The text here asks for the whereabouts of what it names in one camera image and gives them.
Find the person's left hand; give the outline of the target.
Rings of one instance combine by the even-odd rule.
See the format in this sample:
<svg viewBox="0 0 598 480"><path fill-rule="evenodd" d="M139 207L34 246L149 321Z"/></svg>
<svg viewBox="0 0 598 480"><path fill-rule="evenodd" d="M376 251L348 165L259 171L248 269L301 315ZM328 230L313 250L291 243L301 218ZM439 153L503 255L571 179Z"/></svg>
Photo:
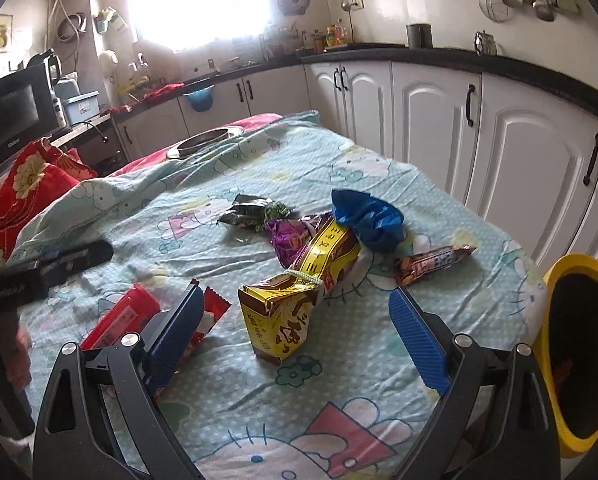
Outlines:
<svg viewBox="0 0 598 480"><path fill-rule="evenodd" d="M21 321L18 322L18 330L14 337L14 353L6 364L6 375L8 382L15 392L22 392L31 382L31 358L32 338Z"/></svg>

